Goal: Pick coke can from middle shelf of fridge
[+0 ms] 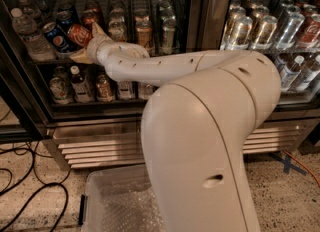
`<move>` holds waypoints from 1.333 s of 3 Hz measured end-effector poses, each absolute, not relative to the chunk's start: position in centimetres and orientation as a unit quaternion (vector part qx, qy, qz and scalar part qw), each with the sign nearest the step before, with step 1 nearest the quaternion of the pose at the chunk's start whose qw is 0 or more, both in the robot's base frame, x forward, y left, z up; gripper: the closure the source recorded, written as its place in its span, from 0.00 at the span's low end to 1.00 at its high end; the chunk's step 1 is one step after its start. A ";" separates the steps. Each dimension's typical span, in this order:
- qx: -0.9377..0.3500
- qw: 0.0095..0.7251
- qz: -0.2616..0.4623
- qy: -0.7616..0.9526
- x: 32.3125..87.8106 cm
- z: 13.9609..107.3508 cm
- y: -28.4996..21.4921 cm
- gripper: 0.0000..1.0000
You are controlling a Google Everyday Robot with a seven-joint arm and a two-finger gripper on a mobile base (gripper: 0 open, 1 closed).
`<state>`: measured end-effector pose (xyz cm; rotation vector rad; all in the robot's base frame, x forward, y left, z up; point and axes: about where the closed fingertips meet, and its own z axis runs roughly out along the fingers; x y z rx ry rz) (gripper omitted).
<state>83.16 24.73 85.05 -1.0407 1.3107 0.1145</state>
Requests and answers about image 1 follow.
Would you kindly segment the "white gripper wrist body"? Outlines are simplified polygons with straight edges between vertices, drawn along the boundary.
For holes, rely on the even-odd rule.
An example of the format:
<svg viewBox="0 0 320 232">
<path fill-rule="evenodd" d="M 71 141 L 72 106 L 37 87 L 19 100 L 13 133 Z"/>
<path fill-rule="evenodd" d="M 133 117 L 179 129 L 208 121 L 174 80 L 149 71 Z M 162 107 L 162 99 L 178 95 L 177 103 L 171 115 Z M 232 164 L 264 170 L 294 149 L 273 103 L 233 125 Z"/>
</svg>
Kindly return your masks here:
<svg viewBox="0 0 320 232">
<path fill-rule="evenodd" d="M 91 62 L 98 64 L 98 59 L 97 59 L 98 47 L 104 42 L 109 43 L 111 41 L 112 41 L 112 39 L 110 37 L 108 37 L 107 35 L 94 36 L 89 41 L 87 49 L 86 49 L 88 59 Z"/>
</svg>

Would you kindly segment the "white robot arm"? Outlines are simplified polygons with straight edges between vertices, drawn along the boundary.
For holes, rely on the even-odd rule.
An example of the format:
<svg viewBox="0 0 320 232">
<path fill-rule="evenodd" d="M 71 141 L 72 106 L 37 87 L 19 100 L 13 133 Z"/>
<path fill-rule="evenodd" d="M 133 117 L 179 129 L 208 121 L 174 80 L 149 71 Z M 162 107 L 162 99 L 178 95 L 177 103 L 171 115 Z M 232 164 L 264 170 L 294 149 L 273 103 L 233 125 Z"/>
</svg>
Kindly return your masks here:
<svg viewBox="0 0 320 232">
<path fill-rule="evenodd" d="M 73 61 L 156 89 L 143 110 L 141 143 L 167 232 L 260 232 L 243 146 L 279 101 L 272 61 L 248 50 L 151 57 L 100 26 L 92 34 Z"/>
</svg>

